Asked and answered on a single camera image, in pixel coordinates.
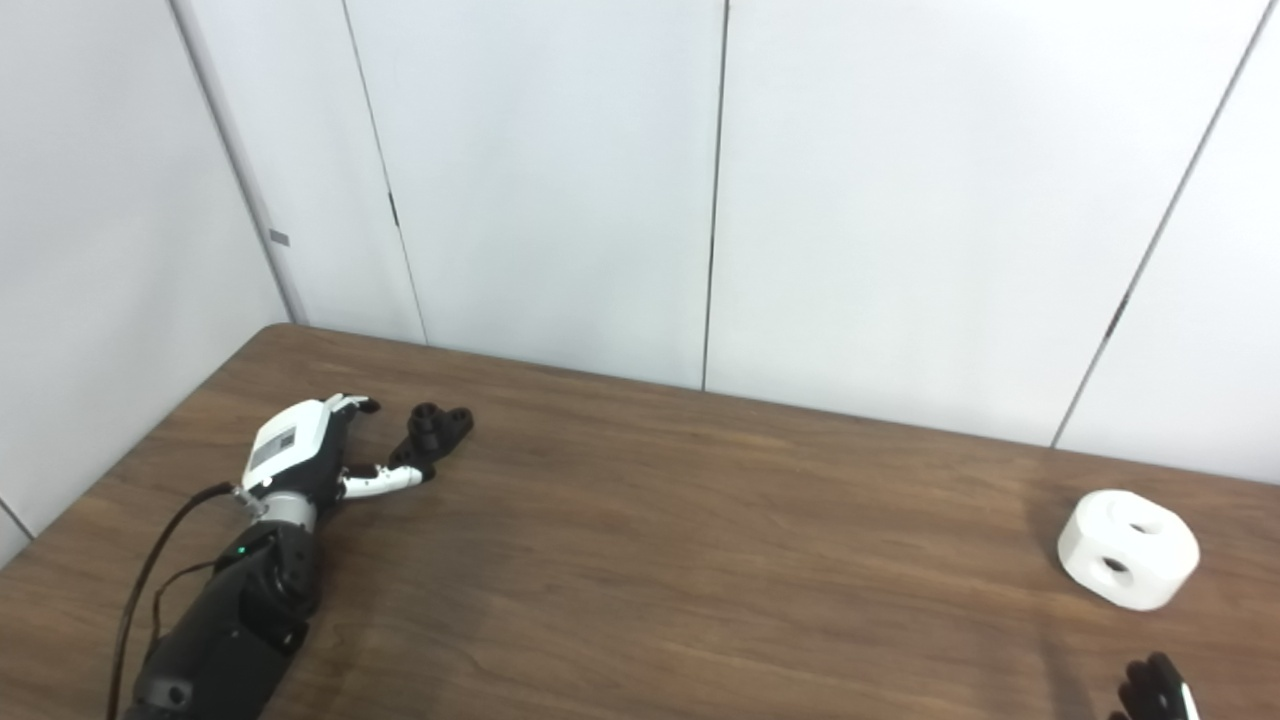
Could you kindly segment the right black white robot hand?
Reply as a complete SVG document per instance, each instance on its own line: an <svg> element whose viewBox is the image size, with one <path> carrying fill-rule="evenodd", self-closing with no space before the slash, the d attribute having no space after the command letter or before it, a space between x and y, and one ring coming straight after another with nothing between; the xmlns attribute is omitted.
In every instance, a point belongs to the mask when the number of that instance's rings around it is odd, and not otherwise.
<svg viewBox="0 0 1280 720"><path fill-rule="evenodd" d="M1190 685L1165 652L1129 662L1117 697L1121 708L1108 719L1201 719Z"/></svg>

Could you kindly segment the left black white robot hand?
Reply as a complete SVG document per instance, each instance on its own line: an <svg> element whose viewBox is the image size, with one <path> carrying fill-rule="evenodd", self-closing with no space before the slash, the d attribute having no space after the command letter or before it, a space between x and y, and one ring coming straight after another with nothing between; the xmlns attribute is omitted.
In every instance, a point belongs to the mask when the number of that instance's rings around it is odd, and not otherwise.
<svg viewBox="0 0 1280 720"><path fill-rule="evenodd" d="M236 496L257 515L280 495L298 496L315 509L344 498L369 498L420 486L434 471L413 465L375 465L355 470L346 464L349 427L380 404L362 395L308 398L278 413L256 434Z"/></svg>

